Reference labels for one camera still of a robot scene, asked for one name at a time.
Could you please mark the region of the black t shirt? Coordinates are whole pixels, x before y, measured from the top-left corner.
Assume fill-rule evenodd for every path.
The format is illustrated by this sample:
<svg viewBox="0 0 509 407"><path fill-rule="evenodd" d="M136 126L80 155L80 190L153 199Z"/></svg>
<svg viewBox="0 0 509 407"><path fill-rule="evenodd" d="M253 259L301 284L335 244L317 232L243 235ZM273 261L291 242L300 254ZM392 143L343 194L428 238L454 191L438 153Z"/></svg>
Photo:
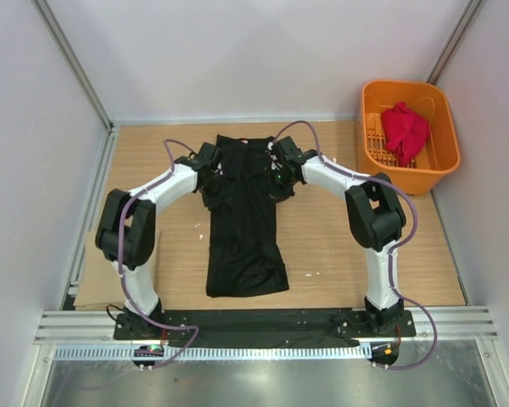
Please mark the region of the black t shirt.
<svg viewBox="0 0 509 407"><path fill-rule="evenodd" d="M223 189L210 203L206 294L246 298L289 290L277 246L276 202L270 195L270 139L219 135Z"/></svg>

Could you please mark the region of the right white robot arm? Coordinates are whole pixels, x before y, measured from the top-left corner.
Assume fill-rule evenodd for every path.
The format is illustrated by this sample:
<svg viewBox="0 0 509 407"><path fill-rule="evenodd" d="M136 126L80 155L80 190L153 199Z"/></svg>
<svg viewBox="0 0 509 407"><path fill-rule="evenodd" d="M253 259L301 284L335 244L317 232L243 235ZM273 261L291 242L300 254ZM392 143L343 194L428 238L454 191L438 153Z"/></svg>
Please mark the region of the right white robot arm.
<svg viewBox="0 0 509 407"><path fill-rule="evenodd" d="M330 162L316 150L301 151L291 137L268 143L273 164L270 196L282 202L294 185L315 185L342 198L350 232L365 249L368 289L364 297L369 332L383 336L404 312L397 288L397 250L406 216L388 176L367 176Z"/></svg>

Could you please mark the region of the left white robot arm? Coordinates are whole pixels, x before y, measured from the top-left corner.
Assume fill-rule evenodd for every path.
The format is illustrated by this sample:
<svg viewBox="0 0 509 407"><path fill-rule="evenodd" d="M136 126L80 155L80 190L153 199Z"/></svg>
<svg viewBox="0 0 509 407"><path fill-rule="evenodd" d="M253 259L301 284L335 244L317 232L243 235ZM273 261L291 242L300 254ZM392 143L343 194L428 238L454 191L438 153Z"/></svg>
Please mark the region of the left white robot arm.
<svg viewBox="0 0 509 407"><path fill-rule="evenodd" d="M200 191L209 199L222 191L220 149L203 143L197 153L175 159L164 141L171 166L152 181L130 191L114 189L104 201L95 236L95 245L115 268L125 294L124 325L146 339L162 330L183 331L183 326L167 326L162 305L150 276L149 260L156 244L157 216L176 200Z"/></svg>

